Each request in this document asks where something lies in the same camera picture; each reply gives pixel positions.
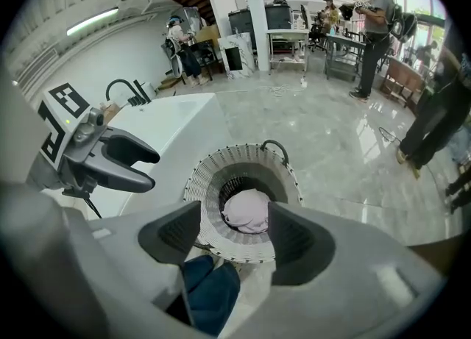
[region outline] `man in gray shirt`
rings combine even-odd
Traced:
[[[350,92],[354,99],[366,102],[371,93],[378,60],[389,47],[389,24],[394,14],[393,0],[372,0],[372,9],[359,7],[355,11],[365,15],[366,47],[363,54],[360,88]]]

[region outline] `sneaker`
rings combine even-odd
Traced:
[[[354,90],[355,92],[361,92],[361,88],[358,88],[358,87],[353,88],[353,90]]]
[[[406,161],[406,156],[404,155],[404,152],[400,150],[400,148],[397,148],[396,152],[396,160],[399,164],[403,164]]]
[[[192,76],[190,76],[188,80],[190,81],[190,87],[195,88],[198,85],[198,80],[196,80]]]
[[[348,93],[350,97],[353,97],[354,99],[360,100],[362,102],[367,102],[368,101],[368,96],[365,96],[361,91],[359,90],[352,90],[351,92]]]
[[[207,77],[200,77],[199,78],[199,85],[205,85],[208,82],[209,82],[209,79]]]
[[[420,178],[420,169],[418,169],[418,168],[415,166],[414,162],[412,162],[412,161],[409,161],[409,166],[410,166],[411,169],[412,169],[412,173],[414,173],[415,179],[419,179],[419,178]]]

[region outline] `blue cloth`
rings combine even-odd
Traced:
[[[233,311],[241,280],[230,263],[213,270],[213,258],[202,255],[185,262],[183,279],[188,305],[198,330],[218,336]]]
[[[182,50],[178,52],[178,56],[182,61],[183,70],[185,70],[186,76],[197,77],[198,75],[201,75],[201,66],[188,45],[185,43],[182,44]]]

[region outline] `cable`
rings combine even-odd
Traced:
[[[388,142],[390,143],[393,143],[395,142],[396,140],[399,142],[401,142],[401,139],[399,139],[397,136],[393,135],[392,133],[390,133],[389,131],[387,131],[384,127],[379,127],[379,130],[380,130],[380,133],[381,135],[383,136],[383,138],[385,138]],[[384,133],[386,133],[387,135],[389,135],[391,138],[393,138],[392,140],[391,139],[388,139]]]
[[[96,213],[96,215],[99,217],[99,218],[102,218],[102,216],[100,215],[100,213],[98,212],[97,208],[95,207],[95,204],[93,204],[93,202],[89,199],[89,198],[86,198],[86,199],[83,199],[85,201],[85,203],[92,209],[92,211],[94,211]]]
[[[255,87],[255,89],[256,90],[257,89],[267,90],[267,91],[269,91],[269,93],[272,93],[275,97],[283,97],[286,92],[299,93],[299,92],[303,92],[307,87],[308,87],[308,82],[306,82],[305,77],[302,77],[301,78],[301,88],[300,89],[292,88],[289,85],[279,85],[279,86],[277,86],[277,85],[275,85],[275,86],[262,85],[260,87]],[[248,90],[248,89],[220,90],[220,91],[214,92],[214,93],[240,93],[240,92],[248,93],[248,92],[254,92],[254,90]]]

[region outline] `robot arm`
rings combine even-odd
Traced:
[[[132,193],[155,186],[132,165],[158,163],[159,154],[129,132],[108,127],[102,111],[69,84],[45,91],[38,114],[51,132],[32,165],[30,185],[63,188],[65,195],[84,199],[97,185]]]

